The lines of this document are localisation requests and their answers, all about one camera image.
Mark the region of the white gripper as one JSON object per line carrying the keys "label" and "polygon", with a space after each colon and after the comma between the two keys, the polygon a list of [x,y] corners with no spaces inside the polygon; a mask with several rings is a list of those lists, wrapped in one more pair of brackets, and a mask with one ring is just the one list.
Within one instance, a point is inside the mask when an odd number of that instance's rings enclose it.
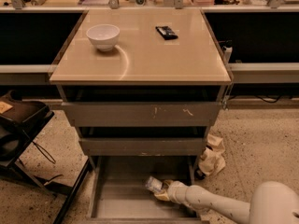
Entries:
{"label": "white gripper", "polygon": [[160,193],[155,193],[154,196],[164,202],[173,202],[173,203],[186,203],[186,191],[188,187],[174,180],[164,180],[163,181],[164,189],[167,189],[167,192],[164,190]]}

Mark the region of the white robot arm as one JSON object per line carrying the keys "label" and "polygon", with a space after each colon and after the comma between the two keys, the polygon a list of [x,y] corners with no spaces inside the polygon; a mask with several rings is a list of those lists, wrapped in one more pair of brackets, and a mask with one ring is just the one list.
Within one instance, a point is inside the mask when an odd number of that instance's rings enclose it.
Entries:
{"label": "white robot arm", "polygon": [[183,204],[193,211],[212,209],[236,224],[299,224],[299,195],[275,181],[259,185],[249,203],[173,180],[159,181],[153,193],[158,200]]}

